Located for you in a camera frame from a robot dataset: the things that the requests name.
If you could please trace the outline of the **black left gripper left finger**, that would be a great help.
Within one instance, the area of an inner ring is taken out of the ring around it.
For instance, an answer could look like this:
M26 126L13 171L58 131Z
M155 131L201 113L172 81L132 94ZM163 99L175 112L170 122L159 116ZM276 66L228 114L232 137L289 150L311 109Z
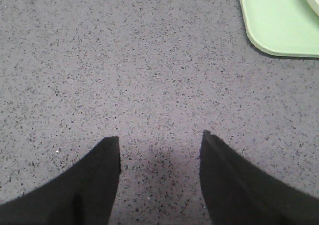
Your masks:
M121 172L119 138L103 138L61 175L0 207L2 225L106 225Z

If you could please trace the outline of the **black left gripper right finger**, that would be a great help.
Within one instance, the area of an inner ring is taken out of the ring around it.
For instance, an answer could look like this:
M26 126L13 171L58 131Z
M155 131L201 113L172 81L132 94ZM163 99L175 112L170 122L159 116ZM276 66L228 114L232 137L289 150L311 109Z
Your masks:
M262 171L205 130L200 185L214 225L317 225L319 200Z

